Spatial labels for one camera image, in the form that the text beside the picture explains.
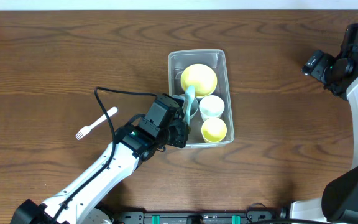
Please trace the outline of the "yellow plastic bowl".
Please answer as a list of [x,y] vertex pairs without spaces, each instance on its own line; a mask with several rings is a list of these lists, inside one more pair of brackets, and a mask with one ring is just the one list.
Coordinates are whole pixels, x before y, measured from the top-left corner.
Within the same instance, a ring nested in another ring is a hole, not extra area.
[[209,66],[193,64],[186,67],[181,74],[180,84],[183,91],[193,85],[195,96],[211,95],[218,84],[216,72]]

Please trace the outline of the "white plastic cup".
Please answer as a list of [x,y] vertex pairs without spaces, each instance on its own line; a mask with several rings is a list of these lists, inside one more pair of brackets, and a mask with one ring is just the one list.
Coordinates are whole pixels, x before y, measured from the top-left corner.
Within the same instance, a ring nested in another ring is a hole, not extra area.
[[206,96],[199,103],[199,110],[203,121],[210,118],[220,118],[224,109],[224,101],[216,95]]

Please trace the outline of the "mint green plastic spoon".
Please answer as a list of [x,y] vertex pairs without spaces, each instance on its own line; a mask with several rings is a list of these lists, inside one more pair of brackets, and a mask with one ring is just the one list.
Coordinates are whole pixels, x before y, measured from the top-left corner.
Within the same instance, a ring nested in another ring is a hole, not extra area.
[[190,113],[191,113],[191,105],[193,104],[195,99],[195,87],[190,85],[185,91],[185,100],[187,101],[187,107],[185,111],[185,122],[190,124]]

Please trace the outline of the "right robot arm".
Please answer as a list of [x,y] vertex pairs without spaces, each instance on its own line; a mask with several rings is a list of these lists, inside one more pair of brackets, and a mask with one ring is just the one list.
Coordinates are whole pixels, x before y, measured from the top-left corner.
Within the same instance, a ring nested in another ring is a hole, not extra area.
[[291,203],[287,219],[290,223],[358,223],[358,23],[347,26],[337,56],[317,50],[301,71],[349,103],[354,147],[350,170],[331,181],[320,198]]

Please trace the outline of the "grey plastic cup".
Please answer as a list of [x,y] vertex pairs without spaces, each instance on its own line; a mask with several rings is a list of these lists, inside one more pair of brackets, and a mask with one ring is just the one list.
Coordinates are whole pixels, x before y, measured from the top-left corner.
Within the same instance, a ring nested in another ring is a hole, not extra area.
[[[179,100],[185,100],[185,94],[181,94],[181,95],[173,95],[173,98],[175,99],[179,99]],[[195,98],[191,104],[191,110],[190,110],[190,120],[192,120],[199,108],[199,103],[198,100]]]

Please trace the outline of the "white plastic spoon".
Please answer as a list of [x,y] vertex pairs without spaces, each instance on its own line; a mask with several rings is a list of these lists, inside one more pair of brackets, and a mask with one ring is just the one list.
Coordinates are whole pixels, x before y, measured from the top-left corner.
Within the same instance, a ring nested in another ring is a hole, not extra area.
[[103,123],[107,118],[110,118],[111,116],[115,115],[118,112],[117,107],[112,107],[107,111],[107,116],[102,115],[100,118],[98,118],[95,122],[88,126],[83,126],[75,135],[77,140],[80,140],[81,138],[85,137],[87,134],[89,134],[95,127],[97,127],[99,124]]

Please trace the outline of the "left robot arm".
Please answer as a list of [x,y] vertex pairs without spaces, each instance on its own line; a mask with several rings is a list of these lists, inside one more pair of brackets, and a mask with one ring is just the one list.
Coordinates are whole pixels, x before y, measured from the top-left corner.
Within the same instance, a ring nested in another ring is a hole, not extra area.
[[37,205],[30,199],[14,212],[12,223],[83,223],[97,204],[141,163],[166,145],[183,148],[190,111],[152,107],[120,127],[103,154],[77,179]]

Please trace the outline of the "yellow plastic cup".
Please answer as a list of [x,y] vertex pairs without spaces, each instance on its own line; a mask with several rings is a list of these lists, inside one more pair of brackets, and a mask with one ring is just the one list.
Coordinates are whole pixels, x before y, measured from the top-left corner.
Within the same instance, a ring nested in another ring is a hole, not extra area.
[[220,142],[227,134],[227,126],[220,118],[209,118],[201,126],[201,135],[205,142]]

